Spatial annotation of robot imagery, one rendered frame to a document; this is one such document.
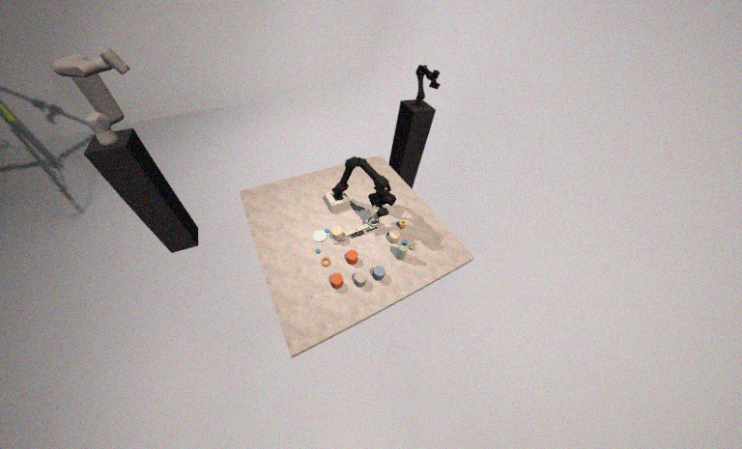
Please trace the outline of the white round dish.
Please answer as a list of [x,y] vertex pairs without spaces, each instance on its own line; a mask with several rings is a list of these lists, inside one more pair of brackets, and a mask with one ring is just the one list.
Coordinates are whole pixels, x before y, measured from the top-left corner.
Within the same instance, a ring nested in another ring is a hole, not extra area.
[[322,242],[327,238],[327,233],[323,230],[317,230],[312,234],[312,239],[316,242]]

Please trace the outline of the brown cylinder with orange top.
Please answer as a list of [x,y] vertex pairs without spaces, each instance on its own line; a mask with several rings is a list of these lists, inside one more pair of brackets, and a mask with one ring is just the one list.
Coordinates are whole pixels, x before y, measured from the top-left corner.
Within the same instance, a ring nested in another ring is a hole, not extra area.
[[347,263],[349,265],[355,265],[357,263],[357,252],[355,250],[350,250],[347,253]]
[[342,277],[342,275],[341,275],[341,274],[339,274],[339,273],[334,273],[334,274],[333,274],[333,275],[332,275],[332,276],[330,277],[330,284],[331,284],[331,286],[332,286],[332,287],[333,287],[334,289],[338,289],[338,288],[340,288],[340,287],[342,286],[342,283],[343,283],[343,277]]

